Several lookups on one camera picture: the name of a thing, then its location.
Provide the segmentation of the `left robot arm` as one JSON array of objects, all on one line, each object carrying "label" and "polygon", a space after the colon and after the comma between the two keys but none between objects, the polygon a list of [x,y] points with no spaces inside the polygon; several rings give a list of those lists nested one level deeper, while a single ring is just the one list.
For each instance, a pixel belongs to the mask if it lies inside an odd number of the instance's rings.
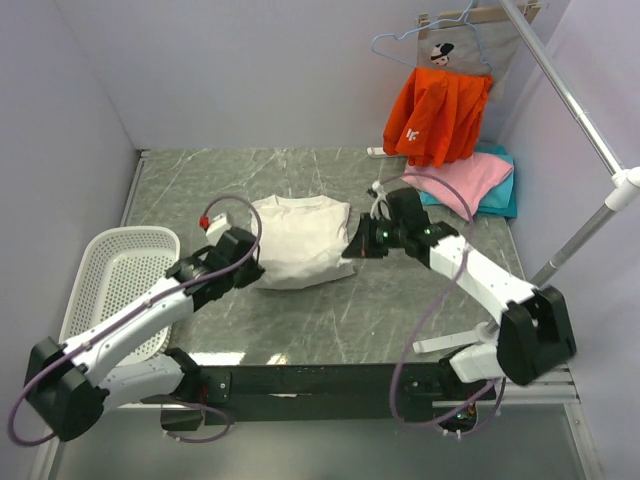
[{"label": "left robot arm", "polygon": [[61,441],[78,438],[102,414],[159,397],[192,408],[205,390],[201,368],[180,349],[124,366],[122,360],[158,331],[257,281],[262,234],[227,228],[215,245],[176,261],[141,297],[99,326],[62,343],[46,338],[30,353],[20,395]]}]

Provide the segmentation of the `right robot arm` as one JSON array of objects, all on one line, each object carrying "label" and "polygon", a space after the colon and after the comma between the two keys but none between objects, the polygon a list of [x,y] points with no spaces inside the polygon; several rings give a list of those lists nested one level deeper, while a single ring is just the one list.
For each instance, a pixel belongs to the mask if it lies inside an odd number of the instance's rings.
[{"label": "right robot arm", "polygon": [[577,353],[564,296],[511,274],[471,246],[446,222],[434,223],[412,188],[369,189],[374,203],[361,215],[345,259],[386,257],[400,249],[460,287],[489,314],[472,331],[416,343],[416,352],[454,349],[449,368],[439,374],[444,395],[460,399],[474,382],[506,377],[526,386]]}]

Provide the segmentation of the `white t-shirt with red print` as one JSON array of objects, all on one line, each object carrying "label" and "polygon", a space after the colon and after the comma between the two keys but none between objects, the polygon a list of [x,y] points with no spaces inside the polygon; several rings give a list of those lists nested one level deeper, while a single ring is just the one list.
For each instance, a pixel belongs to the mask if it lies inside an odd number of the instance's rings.
[{"label": "white t-shirt with red print", "polygon": [[265,273],[254,284],[265,290],[301,290],[355,274],[342,257],[348,246],[350,204],[320,195],[257,200],[251,230],[262,225],[258,262]]}]

